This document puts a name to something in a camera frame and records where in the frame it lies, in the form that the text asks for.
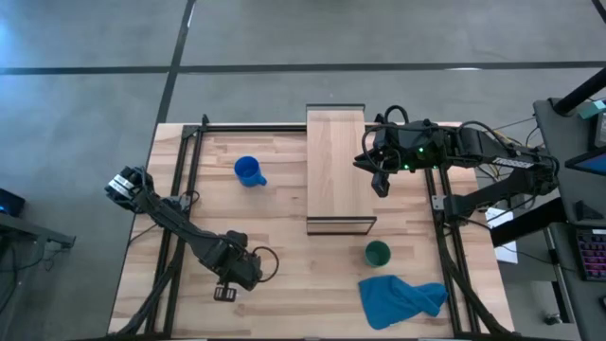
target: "blue cloth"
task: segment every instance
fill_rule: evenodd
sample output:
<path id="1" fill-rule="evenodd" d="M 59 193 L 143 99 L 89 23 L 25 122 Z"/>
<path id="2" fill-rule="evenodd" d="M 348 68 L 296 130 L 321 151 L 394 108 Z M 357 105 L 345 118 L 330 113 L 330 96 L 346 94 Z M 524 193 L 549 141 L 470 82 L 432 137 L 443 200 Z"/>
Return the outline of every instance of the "blue cloth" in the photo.
<path id="1" fill-rule="evenodd" d="M 376 330 L 420 312 L 436 317 L 448 296 L 440 283 L 414 287 L 393 275 L 368 278 L 360 281 L 358 286 L 368 324 Z"/>

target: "blue mug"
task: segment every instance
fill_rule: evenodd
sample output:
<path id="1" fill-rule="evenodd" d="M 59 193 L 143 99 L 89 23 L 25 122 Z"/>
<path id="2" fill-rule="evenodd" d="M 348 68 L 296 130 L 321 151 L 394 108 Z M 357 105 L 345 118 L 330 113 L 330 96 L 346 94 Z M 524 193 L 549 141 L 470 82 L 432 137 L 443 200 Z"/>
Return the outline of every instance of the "blue mug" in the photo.
<path id="1" fill-rule="evenodd" d="M 238 176 L 238 180 L 246 187 L 265 186 L 267 184 L 267 179 L 261 175 L 261 168 L 257 159 L 253 156 L 239 158 L 236 165 L 234 165 L 234 172 Z"/>

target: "gray floor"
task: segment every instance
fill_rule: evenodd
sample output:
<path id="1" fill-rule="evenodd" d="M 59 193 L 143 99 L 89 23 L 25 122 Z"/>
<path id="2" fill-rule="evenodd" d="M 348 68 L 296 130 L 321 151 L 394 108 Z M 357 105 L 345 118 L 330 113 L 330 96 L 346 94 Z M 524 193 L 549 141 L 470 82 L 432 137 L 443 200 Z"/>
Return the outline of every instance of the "gray floor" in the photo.
<path id="1" fill-rule="evenodd" d="M 169 65 L 185 4 L 5 0 L 0 67 Z M 199 0 L 182 64 L 593 61 L 606 55 L 605 29 L 590 0 Z M 365 103 L 372 119 L 398 103 L 411 117 L 498 126 L 595 72 L 180 75 L 168 122 L 303 121 L 308 103 Z M 78 235 L 69 255 L 29 283 L 11 339 L 105 333 L 133 215 L 102 189 L 124 165 L 146 162 L 165 82 L 164 74 L 0 76 L 0 188 L 27 198 L 28 220 Z M 504 133 L 525 139 L 534 126 Z M 543 252 L 536 236 L 521 247 Z M 543 304 L 534 302 L 550 298 L 536 281 L 548 268 L 521 260 L 502 273 L 517 331 L 575 338 L 537 318 Z"/>

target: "wooden table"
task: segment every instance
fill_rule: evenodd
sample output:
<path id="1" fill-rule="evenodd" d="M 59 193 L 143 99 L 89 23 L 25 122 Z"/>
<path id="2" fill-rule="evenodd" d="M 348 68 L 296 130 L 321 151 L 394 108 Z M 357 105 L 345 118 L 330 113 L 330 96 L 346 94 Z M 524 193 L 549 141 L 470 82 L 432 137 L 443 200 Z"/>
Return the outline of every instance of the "wooden table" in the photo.
<path id="1" fill-rule="evenodd" d="M 155 135 L 148 171 L 163 196 L 169 195 L 182 126 L 161 124 Z M 378 221 L 368 236 L 307 236 L 306 143 L 305 133 L 204 134 L 196 184 L 201 199 L 192 209 L 191 221 L 217 233 L 228 229 L 247 233 L 249 249 L 271 246 L 279 255 L 280 268 L 275 278 L 253 292 L 239 289 L 236 302 L 216 302 L 212 296 L 217 277 L 187 246 L 173 337 L 452 336 L 446 304 L 436 318 L 418 314 L 375 331 L 366 322 L 358 292 L 358 281 L 378 275 L 397 275 L 412 285 L 443 282 L 423 172 L 392 175 L 389 197 L 373 196 Z M 244 188 L 234 176 L 235 161 L 246 154 L 260 161 L 266 187 Z M 449 176 L 454 193 L 477 189 L 473 170 L 453 168 Z M 484 219 L 479 214 L 473 218 Z M 137 217 L 133 234 L 150 225 L 149 217 Z M 155 228 L 130 246 L 110 332 L 119 330 L 149 293 L 161 234 Z M 490 233 L 468 225 L 462 228 L 462 238 L 473 289 L 500 323 L 513 330 Z M 373 240 L 391 247 L 392 259 L 385 267 L 372 269 L 364 263 L 365 245 Z M 275 263 L 262 256 L 264 272 L 271 273 Z M 460 292 L 457 300 L 464 326 L 469 326 Z M 161 304 L 159 321 L 163 316 Z"/>

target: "green cup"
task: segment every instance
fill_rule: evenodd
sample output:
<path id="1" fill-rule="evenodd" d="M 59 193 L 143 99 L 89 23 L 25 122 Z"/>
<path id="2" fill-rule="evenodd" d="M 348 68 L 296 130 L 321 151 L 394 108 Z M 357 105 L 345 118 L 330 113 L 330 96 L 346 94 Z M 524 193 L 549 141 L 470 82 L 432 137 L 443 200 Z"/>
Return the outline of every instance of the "green cup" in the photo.
<path id="1" fill-rule="evenodd" d="M 384 266 L 391 258 L 391 251 L 386 243 L 381 241 L 370 242 L 365 250 L 366 264 L 372 267 Z"/>

